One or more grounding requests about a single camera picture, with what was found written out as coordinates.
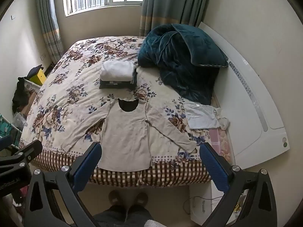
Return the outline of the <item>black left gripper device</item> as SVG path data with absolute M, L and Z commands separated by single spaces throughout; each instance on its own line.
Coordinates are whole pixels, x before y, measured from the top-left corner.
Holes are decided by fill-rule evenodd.
M 42 148 L 42 143 L 35 140 L 11 156 L 1 157 L 1 198 L 30 183 L 29 163 L 41 154 Z

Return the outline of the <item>dark clothes pile on chair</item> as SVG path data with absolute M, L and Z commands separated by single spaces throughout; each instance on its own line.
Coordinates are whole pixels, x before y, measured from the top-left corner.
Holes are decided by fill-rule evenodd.
M 19 77 L 16 90 L 12 99 L 12 112 L 20 112 L 29 103 L 29 94 L 25 90 L 25 78 Z

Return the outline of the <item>white curved headboard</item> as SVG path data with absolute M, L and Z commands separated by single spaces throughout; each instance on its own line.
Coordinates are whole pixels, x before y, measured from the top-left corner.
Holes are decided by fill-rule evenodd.
M 244 57 L 220 34 L 204 23 L 206 32 L 227 56 L 220 69 L 214 95 L 222 115 L 230 121 L 234 163 L 247 169 L 290 149 L 280 113 L 267 88 Z

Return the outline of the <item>folded dark clothes stack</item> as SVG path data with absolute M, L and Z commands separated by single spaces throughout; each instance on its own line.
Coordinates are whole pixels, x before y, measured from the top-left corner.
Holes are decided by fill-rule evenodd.
M 99 89 L 129 89 L 134 90 L 137 86 L 137 70 L 134 70 L 133 78 L 129 82 L 102 81 L 100 80 Z

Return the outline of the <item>right brown slipper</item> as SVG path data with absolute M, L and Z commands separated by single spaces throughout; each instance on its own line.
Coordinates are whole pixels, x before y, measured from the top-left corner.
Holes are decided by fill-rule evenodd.
M 145 192 L 140 192 L 136 198 L 134 204 L 145 207 L 148 203 L 148 195 Z

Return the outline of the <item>teal curtain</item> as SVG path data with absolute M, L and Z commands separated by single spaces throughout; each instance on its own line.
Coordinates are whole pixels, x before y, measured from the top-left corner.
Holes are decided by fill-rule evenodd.
M 139 35 L 163 24 L 199 26 L 206 0 L 143 0 Z
M 54 0 L 37 0 L 37 12 L 46 48 L 52 62 L 57 64 L 64 54 L 64 49 Z

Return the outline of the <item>dark teal velvet quilt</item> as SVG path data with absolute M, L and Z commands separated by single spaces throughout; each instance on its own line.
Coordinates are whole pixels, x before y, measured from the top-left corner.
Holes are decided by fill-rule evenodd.
M 145 38 L 138 64 L 157 68 L 163 84 L 181 97 L 210 105 L 215 80 L 227 56 L 207 33 L 185 24 L 165 24 Z

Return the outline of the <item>teal curtain right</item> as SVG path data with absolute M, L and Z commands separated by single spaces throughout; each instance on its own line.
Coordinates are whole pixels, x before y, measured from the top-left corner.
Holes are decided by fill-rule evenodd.
M 139 35 L 163 24 L 199 26 L 206 0 L 143 0 Z

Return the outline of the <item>teal curtain left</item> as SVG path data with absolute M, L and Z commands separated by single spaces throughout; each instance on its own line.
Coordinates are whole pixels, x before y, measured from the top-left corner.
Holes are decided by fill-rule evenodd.
M 37 12 L 46 48 L 52 62 L 57 64 L 64 54 L 64 49 L 54 0 L 37 0 Z

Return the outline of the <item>yellow box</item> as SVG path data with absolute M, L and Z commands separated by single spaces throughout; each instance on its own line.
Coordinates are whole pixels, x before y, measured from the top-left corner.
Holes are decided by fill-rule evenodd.
M 39 69 L 31 69 L 31 71 L 28 73 L 27 78 L 37 84 L 42 86 L 44 84 L 44 82 L 46 81 L 46 76 L 43 72 L 42 68 Z

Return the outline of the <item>white bedside cabinet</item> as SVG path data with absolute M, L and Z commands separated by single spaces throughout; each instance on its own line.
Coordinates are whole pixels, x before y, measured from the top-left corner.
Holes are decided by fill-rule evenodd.
M 202 226 L 215 210 L 224 193 L 216 188 L 213 181 L 191 184 L 189 190 L 190 218 L 194 223 Z

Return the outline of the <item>beige long sleeve shirt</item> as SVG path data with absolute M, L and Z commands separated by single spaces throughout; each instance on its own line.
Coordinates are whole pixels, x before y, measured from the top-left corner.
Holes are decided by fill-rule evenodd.
M 83 134 L 103 121 L 101 147 L 102 156 L 98 167 L 115 172 L 135 172 L 151 166 L 149 150 L 149 127 L 154 127 L 184 151 L 191 153 L 196 143 L 189 140 L 170 121 L 146 101 L 136 100 L 134 110 L 121 108 L 121 100 L 107 102 L 88 115 L 80 117 L 80 122 L 69 122 L 65 131 L 67 137 L 61 142 L 65 152 L 77 143 Z

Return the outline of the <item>light grey small garment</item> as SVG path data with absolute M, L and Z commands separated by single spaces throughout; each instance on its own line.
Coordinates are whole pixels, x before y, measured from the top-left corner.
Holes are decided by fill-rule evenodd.
M 221 108 L 189 102 L 184 104 L 184 111 L 191 130 L 226 130 L 230 124 L 229 120 L 222 116 Z

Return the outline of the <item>pink patterned sheet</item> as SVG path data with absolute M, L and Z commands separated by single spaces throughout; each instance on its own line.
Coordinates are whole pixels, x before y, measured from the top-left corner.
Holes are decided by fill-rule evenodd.
M 220 128 L 209 129 L 209 136 L 212 148 L 218 155 L 223 156 L 229 163 L 232 162 L 230 142 L 225 130 Z

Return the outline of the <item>folded white garment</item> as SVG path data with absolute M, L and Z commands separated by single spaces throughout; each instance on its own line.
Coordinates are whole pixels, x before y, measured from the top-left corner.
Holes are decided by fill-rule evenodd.
M 102 81 L 129 82 L 133 78 L 135 66 L 130 61 L 105 61 L 101 66 Z

